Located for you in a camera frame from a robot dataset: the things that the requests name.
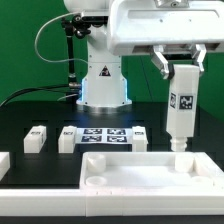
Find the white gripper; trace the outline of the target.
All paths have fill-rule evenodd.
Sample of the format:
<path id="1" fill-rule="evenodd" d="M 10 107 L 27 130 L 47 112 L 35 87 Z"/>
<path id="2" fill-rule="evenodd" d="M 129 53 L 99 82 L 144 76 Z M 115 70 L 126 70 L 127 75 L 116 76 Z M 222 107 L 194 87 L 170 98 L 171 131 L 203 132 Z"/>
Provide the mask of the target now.
<path id="1" fill-rule="evenodd" d="M 207 53 L 224 52 L 224 2 L 188 0 L 113 0 L 109 7 L 107 47 L 114 55 L 144 55 L 162 77 L 169 77 L 164 51 L 185 53 L 189 47 L 193 64 L 204 73 Z"/>

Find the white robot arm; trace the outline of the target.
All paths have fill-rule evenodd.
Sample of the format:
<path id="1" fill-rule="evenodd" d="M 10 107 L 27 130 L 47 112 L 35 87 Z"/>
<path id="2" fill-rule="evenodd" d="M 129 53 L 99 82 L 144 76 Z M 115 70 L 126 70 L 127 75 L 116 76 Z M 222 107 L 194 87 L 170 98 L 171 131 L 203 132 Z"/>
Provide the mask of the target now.
<path id="1" fill-rule="evenodd" d="M 131 104 L 123 56 L 150 55 L 165 79 L 204 73 L 209 52 L 224 52 L 222 0 L 63 0 L 74 35 L 87 39 L 81 108 L 115 111 Z"/>

